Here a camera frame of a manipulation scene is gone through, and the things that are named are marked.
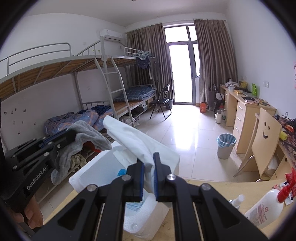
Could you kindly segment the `person's left hand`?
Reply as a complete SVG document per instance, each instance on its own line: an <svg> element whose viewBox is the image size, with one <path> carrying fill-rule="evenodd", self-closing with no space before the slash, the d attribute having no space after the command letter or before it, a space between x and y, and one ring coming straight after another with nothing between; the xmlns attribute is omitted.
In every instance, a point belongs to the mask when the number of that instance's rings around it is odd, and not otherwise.
<svg viewBox="0 0 296 241"><path fill-rule="evenodd" d="M21 213L16 213L12 211L9 207L6 207L6 209L10 214L11 218L16 223L25 222L24 216ZM40 207L36 201L35 196L31 198L31 200L27 204L27 207L24 209L23 213L25 214L25 217L27 218L28 226L31 229L34 229L36 227L41 227L44 224L43 215L40 211Z"/></svg>

